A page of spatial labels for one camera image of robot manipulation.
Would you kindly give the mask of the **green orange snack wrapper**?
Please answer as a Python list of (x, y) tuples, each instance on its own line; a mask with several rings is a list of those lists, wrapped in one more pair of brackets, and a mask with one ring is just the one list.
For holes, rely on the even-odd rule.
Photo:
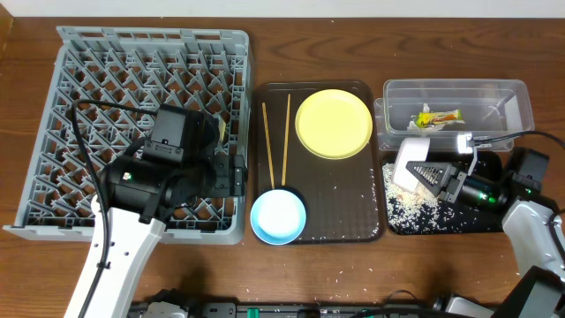
[(416, 117), (416, 126), (429, 128), (436, 125), (464, 124), (460, 110), (443, 112), (420, 112)]

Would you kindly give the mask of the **wooden chopstick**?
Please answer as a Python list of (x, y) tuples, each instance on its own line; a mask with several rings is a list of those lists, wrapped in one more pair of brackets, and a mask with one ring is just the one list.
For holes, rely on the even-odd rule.
[(265, 140), (266, 140), (269, 180), (270, 180), (271, 190), (274, 190), (275, 189), (274, 167), (273, 167), (273, 161), (272, 161), (272, 151), (271, 151), (269, 128), (268, 128), (267, 107), (266, 107), (266, 104), (264, 102), (261, 104), (261, 108), (262, 108), (262, 116), (263, 116), (264, 134), (265, 134)]
[(290, 136), (290, 104), (291, 104), (291, 95), (288, 94), (286, 118), (285, 118), (283, 159), (282, 159), (282, 186), (286, 186), (286, 176), (287, 176), (287, 167), (288, 167), (288, 148), (289, 148), (289, 136)]

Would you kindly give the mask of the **white cup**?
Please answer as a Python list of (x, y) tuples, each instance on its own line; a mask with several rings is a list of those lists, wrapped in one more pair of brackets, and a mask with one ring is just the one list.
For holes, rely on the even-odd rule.
[(221, 116), (217, 116), (216, 119), (217, 119), (217, 122), (218, 122), (219, 141), (223, 142), (224, 135), (225, 135), (225, 132), (226, 132), (226, 122), (224, 121), (224, 119)]

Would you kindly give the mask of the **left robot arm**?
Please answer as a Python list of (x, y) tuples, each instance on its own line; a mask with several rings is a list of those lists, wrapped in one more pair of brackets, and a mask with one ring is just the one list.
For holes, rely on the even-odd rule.
[(243, 237), (241, 214), (228, 229), (171, 229), (181, 208), (206, 212), (218, 224), (215, 203), (243, 206), (247, 160), (242, 155), (121, 155), (102, 170), (91, 201), (94, 234), (65, 312), (68, 317), (124, 317), (140, 275), (158, 243), (234, 245)]

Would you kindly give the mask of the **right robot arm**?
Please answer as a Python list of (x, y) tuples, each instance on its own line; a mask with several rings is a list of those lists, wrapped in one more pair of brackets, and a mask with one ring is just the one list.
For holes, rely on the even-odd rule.
[(408, 161), (405, 169), (440, 201), (460, 203), (501, 217), (521, 280), (492, 312), (493, 317), (564, 316), (563, 210), (541, 194), (549, 157), (515, 149), (492, 181), (456, 163)]

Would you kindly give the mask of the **spilled rice pile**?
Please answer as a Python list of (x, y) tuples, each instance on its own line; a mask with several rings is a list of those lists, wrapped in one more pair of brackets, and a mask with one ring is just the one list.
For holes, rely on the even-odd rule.
[(382, 166), (388, 226), (395, 234), (443, 233), (449, 229), (456, 212), (439, 201), (422, 185), (415, 193), (403, 190), (392, 181), (394, 164)]

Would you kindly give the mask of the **black plastic tray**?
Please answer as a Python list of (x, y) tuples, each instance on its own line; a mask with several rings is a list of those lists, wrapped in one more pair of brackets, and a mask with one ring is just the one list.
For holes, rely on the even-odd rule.
[[(392, 163), (395, 166), (396, 154), (387, 153), (382, 159), (382, 166)], [(432, 234), (456, 234), (456, 233), (481, 233), (500, 232), (500, 218), (491, 212), (481, 212), (477, 208), (469, 208), (459, 203), (447, 203), (456, 212), (454, 220), (448, 224), (449, 229), (443, 233)]]

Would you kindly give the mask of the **light blue bowl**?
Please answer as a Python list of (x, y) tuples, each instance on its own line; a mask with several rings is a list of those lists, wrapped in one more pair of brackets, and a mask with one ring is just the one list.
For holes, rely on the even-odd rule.
[(250, 222), (253, 233), (263, 243), (288, 245), (305, 228), (305, 204), (291, 191), (269, 190), (253, 203)]

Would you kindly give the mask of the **clear plastic bin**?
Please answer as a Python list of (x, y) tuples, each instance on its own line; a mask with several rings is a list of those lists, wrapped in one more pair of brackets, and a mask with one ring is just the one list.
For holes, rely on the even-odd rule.
[[(428, 138), (432, 152), (455, 152), (458, 133), (494, 138), (535, 129), (526, 85), (517, 79), (391, 79), (374, 101), (379, 149), (395, 151), (406, 138)], [(422, 110), (460, 110), (463, 123), (411, 128)]]

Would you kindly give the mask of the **dark brown serving tray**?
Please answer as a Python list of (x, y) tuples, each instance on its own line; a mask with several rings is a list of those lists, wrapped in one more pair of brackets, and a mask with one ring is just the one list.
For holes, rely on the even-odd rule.
[(267, 83), (253, 94), (249, 155), (253, 164), (253, 191), (256, 196), (270, 190), (261, 104), (267, 119), (274, 167), (275, 186), (282, 182), (283, 144), (287, 96), (291, 95), (290, 136), (286, 186), (305, 204), (306, 224), (296, 244), (371, 242), (384, 231), (385, 216), (380, 211), (380, 177), (376, 139), (371, 138), (356, 155), (328, 160), (310, 153), (299, 141), (294, 127), (300, 103), (323, 89), (342, 89), (372, 107), (373, 94), (366, 83), (357, 80)]

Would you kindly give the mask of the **yellow round plate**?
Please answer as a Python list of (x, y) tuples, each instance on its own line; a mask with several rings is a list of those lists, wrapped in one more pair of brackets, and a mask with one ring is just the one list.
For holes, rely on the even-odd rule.
[(299, 106), (295, 128), (301, 144), (312, 154), (342, 160), (359, 153), (373, 134), (372, 116), (353, 93), (324, 89)]

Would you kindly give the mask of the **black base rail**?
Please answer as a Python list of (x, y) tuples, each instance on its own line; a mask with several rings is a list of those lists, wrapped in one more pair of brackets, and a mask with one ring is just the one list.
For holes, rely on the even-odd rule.
[(367, 317), (440, 317), (439, 311), (422, 314), (418, 305), (393, 304), (381, 306), (323, 306), (321, 304), (235, 304), (229, 302), (177, 305), (165, 301), (133, 304), (127, 317), (207, 317), (207, 318), (297, 318), (352, 317), (371, 312)]

